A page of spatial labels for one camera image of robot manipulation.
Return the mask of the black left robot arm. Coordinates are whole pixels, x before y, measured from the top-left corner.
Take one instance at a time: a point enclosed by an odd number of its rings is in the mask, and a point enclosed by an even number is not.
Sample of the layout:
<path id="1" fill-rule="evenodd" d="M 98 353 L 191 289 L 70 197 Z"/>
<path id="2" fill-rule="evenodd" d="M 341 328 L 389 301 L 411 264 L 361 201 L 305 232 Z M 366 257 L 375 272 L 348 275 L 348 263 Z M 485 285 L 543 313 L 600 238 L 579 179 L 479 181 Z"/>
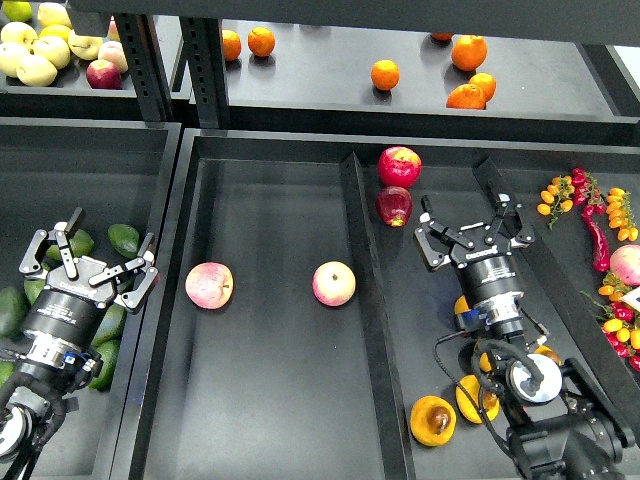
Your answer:
<path id="1" fill-rule="evenodd" d="M 13 370 L 1 384 L 1 460 L 7 479 L 28 479 L 44 446 L 78 407 L 73 392 L 109 368 L 93 341 L 114 306 L 134 314 L 159 280 L 153 234 L 136 243 L 125 262 L 110 266 L 75 253 L 72 240 L 85 212 L 50 230 L 37 230 L 19 265 L 43 286 L 18 328 L 24 351 L 4 348 Z"/>

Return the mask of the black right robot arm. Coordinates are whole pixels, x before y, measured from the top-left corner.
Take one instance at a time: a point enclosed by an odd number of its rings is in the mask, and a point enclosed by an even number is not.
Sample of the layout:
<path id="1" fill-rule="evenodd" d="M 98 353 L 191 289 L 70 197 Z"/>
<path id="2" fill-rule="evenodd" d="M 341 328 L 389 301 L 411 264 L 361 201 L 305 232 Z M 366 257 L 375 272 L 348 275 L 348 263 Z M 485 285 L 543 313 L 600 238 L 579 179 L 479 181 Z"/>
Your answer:
<path id="1" fill-rule="evenodd" d="M 480 394 L 498 397 L 508 428 L 497 445 L 524 479 L 621 479 L 623 451 L 632 430 L 582 365 L 538 352 L 546 340 L 525 337 L 530 316 L 513 253 L 534 236 L 520 218 L 521 206 L 498 194 L 490 222 L 453 229 L 439 223 L 427 197 L 421 199 L 414 237 L 426 267 L 451 265 L 469 311 L 459 315 L 460 334 L 477 339 L 470 366 Z"/>

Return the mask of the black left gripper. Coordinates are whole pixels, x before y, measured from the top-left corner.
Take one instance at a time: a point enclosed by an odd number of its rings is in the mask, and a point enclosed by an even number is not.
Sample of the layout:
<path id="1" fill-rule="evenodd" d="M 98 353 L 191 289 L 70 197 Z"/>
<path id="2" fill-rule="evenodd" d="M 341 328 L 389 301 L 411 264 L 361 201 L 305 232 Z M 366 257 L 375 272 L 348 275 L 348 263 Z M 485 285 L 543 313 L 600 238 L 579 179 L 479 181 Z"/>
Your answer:
<path id="1" fill-rule="evenodd" d="M 85 218 L 77 207 L 66 222 L 51 230 L 36 230 L 19 265 L 28 279 L 44 279 L 42 260 L 46 250 L 57 245 L 63 267 L 48 272 L 43 290 L 22 322 L 22 331 L 30 339 L 48 335 L 79 350 L 86 350 L 93 340 L 107 309 L 112 304 L 137 313 L 146 303 L 159 280 L 155 267 L 155 236 L 140 235 L 137 256 L 113 267 L 83 256 L 76 259 L 71 247 Z"/>

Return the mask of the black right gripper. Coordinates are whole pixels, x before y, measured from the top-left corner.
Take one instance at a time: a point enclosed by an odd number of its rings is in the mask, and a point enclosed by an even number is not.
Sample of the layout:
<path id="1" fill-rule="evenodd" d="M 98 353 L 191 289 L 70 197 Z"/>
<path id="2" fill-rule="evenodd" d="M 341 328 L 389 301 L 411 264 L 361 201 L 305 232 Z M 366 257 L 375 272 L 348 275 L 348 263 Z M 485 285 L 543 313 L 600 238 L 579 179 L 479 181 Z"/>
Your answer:
<path id="1" fill-rule="evenodd" d="M 524 295 L 513 259 L 516 249 L 534 242 L 530 227 L 523 227 L 519 205 L 507 193 L 499 193 L 495 219 L 457 230 L 434 218 L 427 195 L 420 198 L 422 213 L 414 238 L 426 268 L 454 268 L 467 305 L 482 313 L 518 313 Z M 501 232 L 504 225 L 508 233 Z"/>

